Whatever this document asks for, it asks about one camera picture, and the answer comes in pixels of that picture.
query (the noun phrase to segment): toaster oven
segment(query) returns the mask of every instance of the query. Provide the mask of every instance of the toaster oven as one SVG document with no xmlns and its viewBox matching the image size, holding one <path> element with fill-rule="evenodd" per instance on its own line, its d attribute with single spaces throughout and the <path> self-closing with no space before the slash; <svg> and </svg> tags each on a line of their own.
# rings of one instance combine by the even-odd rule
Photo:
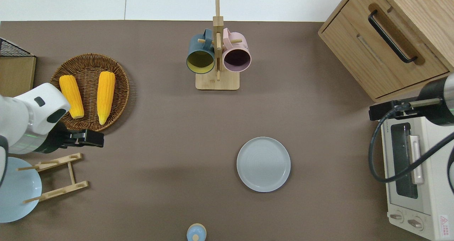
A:
<svg viewBox="0 0 454 241">
<path fill-rule="evenodd" d="M 386 177 L 452 132 L 454 126 L 438 126 L 425 117 L 386 120 L 381 126 Z M 386 183 L 391 224 L 430 240 L 454 240 L 454 194 L 446 174 L 453 146 L 451 141 L 410 174 Z"/>
</svg>

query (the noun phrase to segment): toaster oven knob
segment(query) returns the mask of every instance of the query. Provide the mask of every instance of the toaster oven knob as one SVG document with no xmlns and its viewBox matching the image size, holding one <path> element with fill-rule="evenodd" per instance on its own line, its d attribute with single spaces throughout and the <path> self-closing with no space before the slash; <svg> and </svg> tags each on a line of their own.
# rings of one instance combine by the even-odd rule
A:
<svg viewBox="0 0 454 241">
<path fill-rule="evenodd" d="M 404 215 L 399 210 L 396 210 L 393 214 L 388 212 L 388 217 L 391 219 L 394 219 L 395 221 L 397 221 L 399 223 L 404 222 Z"/>
<path fill-rule="evenodd" d="M 418 218 L 418 220 L 412 219 L 412 220 L 408 220 L 407 222 L 408 222 L 408 224 L 412 225 L 413 227 L 417 228 L 418 230 L 422 230 L 422 228 L 423 228 L 422 221 L 419 218 Z"/>
<path fill-rule="evenodd" d="M 402 220 L 402 215 L 398 214 L 390 214 L 389 215 L 391 218 L 396 219 L 396 220 Z"/>
</svg>

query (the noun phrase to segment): white wall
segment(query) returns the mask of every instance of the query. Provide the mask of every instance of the white wall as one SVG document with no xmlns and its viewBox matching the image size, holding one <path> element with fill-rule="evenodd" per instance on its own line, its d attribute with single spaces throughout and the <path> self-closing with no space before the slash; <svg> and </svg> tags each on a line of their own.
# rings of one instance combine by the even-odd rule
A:
<svg viewBox="0 0 454 241">
<path fill-rule="evenodd" d="M 226 21 L 325 21 L 341 0 L 220 0 Z M 0 21 L 211 20 L 214 0 L 0 0 Z"/>
</svg>

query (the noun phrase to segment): wooden mug holder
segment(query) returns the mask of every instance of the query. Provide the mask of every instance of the wooden mug holder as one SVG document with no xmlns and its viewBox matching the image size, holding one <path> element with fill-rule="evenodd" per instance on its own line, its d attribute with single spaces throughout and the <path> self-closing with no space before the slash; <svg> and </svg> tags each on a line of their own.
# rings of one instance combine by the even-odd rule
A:
<svg viewBox="0 0 454 241">
<path fill-rule="evenodd" d="M 224 17 L 220 16 L 219 0 L 216 0 L 216 16 L 213 17 L 214 69 L 206 74 L 196 74 L 196 89 L 237 90 L 240 88 L 240 73 L 229 71 L 222 62 L 222 38 Z"/>
<path fill-rule="evenodd" d="M 32 165 L 29 167 L 17 168 L 16 169 L 17 171 L 34 169 L 38 172 L 41 172 L 41 171 L 44 171 L 44 170 L 47 170 L 50 168 L 54 168 L 59 165 L 68 164 L 68 168 L 70 170 L 70 178 L 71 178 L 71 183 L 72 183 L 71 185 L 65 186 L 60 189 L 55 189 L 53 191 L 49 191 L 46 193 L 42 193 L 40 196 L 24 200 L 23 203 L 25 204 L 25 203 L 32 202 L 35 200 L 39 200 L 39 202 L 41 202 L 46 199 L 50 199 L 50 198 L 53 198 L 56 196 L 60 196 L 60 195 L 63 195 L 63 194 L 66 194 L 66 193 L 69 193 L 72 191 L 76 191 L 76 190 L 88 187 L 88 181 L 81 181 L 81 182 L 76 183 L 76 181 L 74 179 L 73 166 L 71 165 L 71 162 L 73 162 L 75 160 L 79 160 L 81 158 L 82 158 L 82 154 L 75 153 L 75 154 L 68 155 L 68 156 L 61 157 L 61 158 L 54 159 L 54 160 L 41 161 L 41 162 L 37 163 L 36 165 Z"/>
</svg>

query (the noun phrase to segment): woven tray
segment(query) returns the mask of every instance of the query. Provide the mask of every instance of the woven tray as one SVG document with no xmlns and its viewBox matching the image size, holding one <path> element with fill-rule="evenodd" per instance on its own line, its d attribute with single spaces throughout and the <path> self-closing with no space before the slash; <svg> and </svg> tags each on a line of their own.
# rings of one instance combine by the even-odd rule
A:
<svg viewBox="0 0 454 241">
<path fill-rule="evenodd" d="M 96 109 L 98 78 L 101 71 L 115 73 L 112 110 L 102 126 L 99 124 Z M 123 113 L 129 98 L 129 80 L 117 61 L 100 54 L 78 55 L 63 63 L 52 75 L 50 83 L 60 89 L 59 78 L 63 75 L 73 75 L 76 78 L 84 105 L 83 118 L 73 119 L 69 112 L 61 118 L 68 129 L 100 131 L 112 125 Z"/>
</svg>

